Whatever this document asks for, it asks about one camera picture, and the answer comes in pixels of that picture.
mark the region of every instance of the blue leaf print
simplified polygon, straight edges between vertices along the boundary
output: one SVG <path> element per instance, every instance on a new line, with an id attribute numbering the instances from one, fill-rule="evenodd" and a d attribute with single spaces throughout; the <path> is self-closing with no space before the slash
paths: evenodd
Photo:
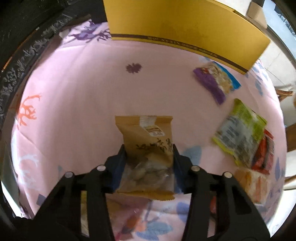
<path id="1" fill-rule="evenodd" d="M 252 67 L 252 70 L 256 73 L 259 73 L 259 70 L 255 66 Z"/>
<path id="2" fill-rule="evenodd" d="M 258 75 L 256 75 L 257 79 L 260 80 L 261 82 L 263 82 L 262 78 Z"/>
<path id="3" fill-rule="evenodd" d="M 274 195 L 273 195 L 273 189 L 271 189 L 269 191 L 269 194 L 268 194 L 268 197 L 267 198 L 272 198 Z"/>
<path id="4" fill-rule="evenodd" d="M 136 232 L 136 235 L 146 240 L 159 240 L 158 235 L 167 234 L 173 228 L 163 222 L 148 222 L 145 232 Z"/>
<path id="5" fill-rule="evenodd" d="M 278 198 L 274 201 L 274 204 L 277 206 L 279 204 L 279 200 L 281 199 L 281 195 L 278 196 Z"/>
<path id="6" fill-rule="evenodd" d="M 183 223 L 186 223 L 187 216 L 189 212 L 189 204 L 184 202 L 179 202 L 177 204 L 177 214 L 179 216 L 179 219 L 183 221 Z"/>
<path id="7" fill-rule="evenodd" d="M 266 76 L 266 74 L 264 74 L 264 73 L 262 72 L 262 75 L 264 76 L 264 78 L 265 78 L 266 80 L 268 80 L 268 77 Z"/>
<path id="8" fill-rule="evenodd" d="M 156 240 L 158 241 L 159 238 L 157 237 L 157 235 L 155 235 L 154 233 L 151 232 L 136 232 L 136 235 L 142 239 L 146 239 L 146 240 Z"/>
<path id="9" fill-rule="evenodd" d="M 279 180 L 280 175 L 281 175 L 281 169 L 279 167 L 279 158 L 277 158 L 277 160 L 276 160 L 276 168 L 275 168 L 275 177 L 276 177 L 276 180 Z"/>
<path id="10" fill-rule="evenodd" d="M 57 170 L 58 170 L 58 179 L 60 180 L 63 177 L 63 175 L 65 174 L 65 171 L 61 166 L 58 166 Z"/>
<path id="11" fill-rule="evenodd" d="M 281 177 L 284 177 L 285 176 L 285 169 L 283 168 L 282 170 L 281 170 Z"/>
<path id="12" fill-rule="evenodd" d="M 260 94 L 261 96 L 263 96 L 263 92 L 262 92 L 261 84 L 260 84 L 260 82 L 259 82 L 258 80 L 255 81 L 255 86 L 256 86 L 257 90 L 259 91 L 259 94 Z"/>
<path id="13" fill-rule="evenodd" d="M 46 197 L 39 193 L 36 204 L 38 206 L 41 206 L 44 203 L 45 199 Z"/>
<path id="14" fill-rule="evenodd" d="M 256 206 L 258 212 L 265 213 L 267 212 L 267 208 L 265 206 Z"/>
<path id="15" fill-rule="evenodd" d="M 265 223 L 269 223 L 269 221 L 271 220 L 272 217 L 273 217 L 273 216 L 266 217 L 266 218 L 264 219 L 264 222 L 265 222 Z"/>
<path id="16" fill-rule="evenodd" d="M 264 69 L 264 67 L 262 66 L 262 64 L 258 61 L 258 62 L 256 62 L 257 63 L 257 65 L 259 66 L 259 68 L 260 69 Z"/>
<path id="17" fill-rule="evenodd" d="M 198 165 L 202 156 L 202 148 L 201 146 L 187 148 L 182 155 L 189 157 L 193 165 Z"/>

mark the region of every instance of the yellow box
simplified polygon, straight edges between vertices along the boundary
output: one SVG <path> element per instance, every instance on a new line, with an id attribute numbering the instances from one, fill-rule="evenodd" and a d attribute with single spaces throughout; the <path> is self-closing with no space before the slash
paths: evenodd
<path id="1" fill-rule="evenodd" d="M 270 43 L 214 0 L 104 0 L 111 36 L 188 50 L 246 73 Z"/>

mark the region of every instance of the pink tablecloth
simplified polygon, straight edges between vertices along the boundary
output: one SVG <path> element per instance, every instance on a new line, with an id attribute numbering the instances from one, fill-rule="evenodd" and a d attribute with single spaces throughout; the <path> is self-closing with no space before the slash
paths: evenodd
<path id="1" fill-rule="evenodd" d="M 272 188 L 266 205 L 258 207 L 264 220 L 270 220 L 282 191 L 287 147 L 279 101 L 260 61 L 246 75 L 226 67 L 241 88 L 218 106 L 192 72 L 210 61 L 201 55 L 150 43 L 113 41 L 107 23 L 91 21 L 72 28 L 58 41 L 56 37 L 29 77 L 19 110 L 15 102 L 10 108 L 10 116 L 18 111 L 12 159 L 20 200 L 29 212 L 37 212 L 65 171 L 89 172 L 118 152 L 123 138 L 115 115 L 171 115 L 173 142 L 181 153 L 207 172 L 234 172 L 233 157 L 211 137 L 231 111 L 234 98 L 239 98 L 267 120 L 266 128 L 274 136 Z M 189 202 L 190 195 L 177 195 L 169 202 L 135 201 L 125 218 L 114 220 L 115 235 L 117 239 L 179 240 Z M 138 217 L 132 216 L 134 210 L 141 210 Z M 133 218 L 139 221 L 131 227 Z"/>

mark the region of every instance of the brown snack bag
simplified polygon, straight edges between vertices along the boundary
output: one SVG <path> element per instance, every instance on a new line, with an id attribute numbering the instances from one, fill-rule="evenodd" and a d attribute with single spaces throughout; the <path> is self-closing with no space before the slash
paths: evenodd
<path id="1" fill-rule="evenodd" d="M 116 116 L 128 160 L 118 192 L 172 200 L 171 116 Z"/>

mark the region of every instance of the snack bag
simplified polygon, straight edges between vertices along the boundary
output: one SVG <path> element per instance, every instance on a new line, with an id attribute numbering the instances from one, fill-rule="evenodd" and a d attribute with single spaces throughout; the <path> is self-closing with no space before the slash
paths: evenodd
<path id="1" fill-rule="evenodd" d="M 266 120 L 246 107 L 241 100 L 234 100 L 234 108 L 213 140 L 223 151 L 235 158 L 238 166 L 252 166 L 252 160 L 263 137 Z"/>
<path id="2" fill-rule="evenodd" d="M 266 175 L 247 168 L 239 168 L 234 177 L 253 203 L 265 204 L 270 189 L 270 181 Z"/>
<path id="3" fill-rule="evenodd" d="M 252 163 L 252 170 L 269 175 L 274 162 L 274 137 L 268 130 L 260 141 Z"/>
<path id="4" fill-rule="evenodd" d="M 128 156 L 118 192 L 174 199 L 171 121 L 171 116 L 115 117 Z"/>
<path id="5" fill-rule="evenodd" d="M 210 62 L 202 68 L 193 70 L 199 82 L 213 95 L 218 104 L 226 100 L 226 95 L 241 85 L 223 66 Z"/>
<path id="6" fill-rule="evenodd" d="M 118 227 L 117 225 L 117 219 L 122 218 L 124 206 L 108 197 L 106 197 L 106 203 L 112 230 L 115 235 L 122 230 L 122 226 Z M 80 214 L 81 234 L 83 236 L 89 237 L 89 223 L 87 219 L 87 191 L 81 191 Z"/>

